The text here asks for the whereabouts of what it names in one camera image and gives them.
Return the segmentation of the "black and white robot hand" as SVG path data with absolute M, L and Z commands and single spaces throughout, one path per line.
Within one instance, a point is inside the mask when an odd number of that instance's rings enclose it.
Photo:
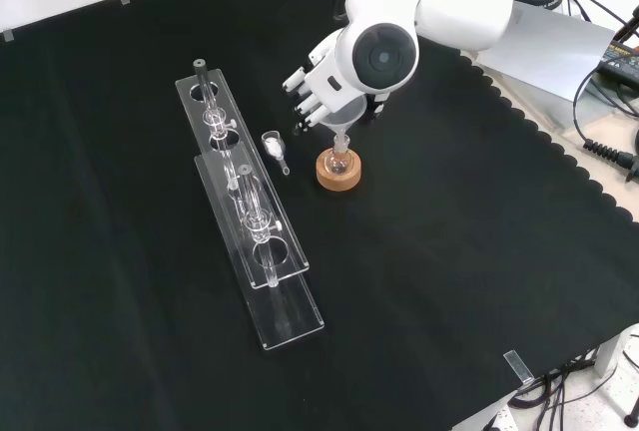
M 337 69 L 334 48 L 343 29 L 337 29 L 319 42 L 309 53 L 309 62 L 299 67 L 282 85 L 296 96 L 295 131 L 305 132 L 337 113 L 353 100 L 364 98 L 364 114 L 376 117 L 384 108 L 390 93 L 366 93 L 351 85 Z

